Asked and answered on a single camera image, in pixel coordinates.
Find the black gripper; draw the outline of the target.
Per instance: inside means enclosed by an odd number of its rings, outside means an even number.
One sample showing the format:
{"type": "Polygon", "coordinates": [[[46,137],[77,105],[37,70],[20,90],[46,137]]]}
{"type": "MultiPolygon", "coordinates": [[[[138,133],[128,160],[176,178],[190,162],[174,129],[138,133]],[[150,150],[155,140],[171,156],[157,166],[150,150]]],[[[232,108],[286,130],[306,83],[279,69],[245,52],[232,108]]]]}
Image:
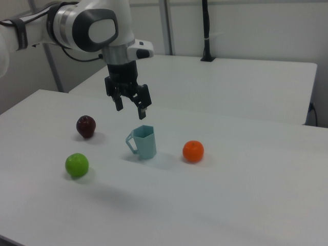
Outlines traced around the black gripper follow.
{"type": "Polygon", "coordinates": [[[146,117],[147,107],[152,104],[146,84],[137,84],[137,64],[131,61],[123,65],[107,65],[109,76],[105,78],[106,94],[112,97],[116,110],[123,109],[121,96],[128,97],[138,109],[140,120],[146,117]]]}

